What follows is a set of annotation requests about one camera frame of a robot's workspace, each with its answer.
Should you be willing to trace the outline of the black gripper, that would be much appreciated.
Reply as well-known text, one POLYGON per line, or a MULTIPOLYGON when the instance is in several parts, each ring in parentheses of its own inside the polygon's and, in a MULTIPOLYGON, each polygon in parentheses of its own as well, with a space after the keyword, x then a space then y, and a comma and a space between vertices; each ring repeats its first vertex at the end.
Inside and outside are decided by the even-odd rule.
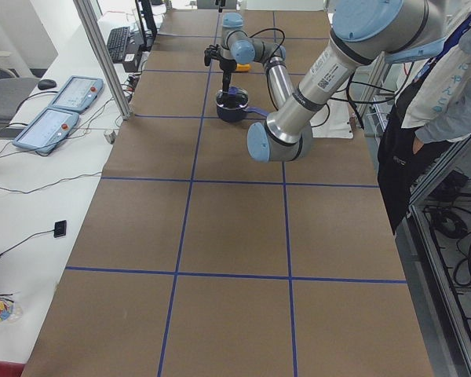
POLYGON ((231 75, 236 71, 236 62, 234 60, 221 60, 220 69, 223 71, 222 91, 228 92, 231 83, 231 75))

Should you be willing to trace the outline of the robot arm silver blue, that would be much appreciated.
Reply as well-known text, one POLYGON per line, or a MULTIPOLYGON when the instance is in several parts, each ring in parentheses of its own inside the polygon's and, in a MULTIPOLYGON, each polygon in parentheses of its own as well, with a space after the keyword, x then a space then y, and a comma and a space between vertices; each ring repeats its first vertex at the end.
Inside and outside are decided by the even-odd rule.
POLYGON ((445 1, 340 1, 327 47, 297 86, 292 86, 278 45, 251 38, 243 17, 222 18, 220 51, 239 64, 260 62, 276 96, 277 111, 250 126, 246 144, 259 162, 305 156, 312 144, 311 118, 360 66, 384 54, 390 62, 433 57, 444 44, 445 1))

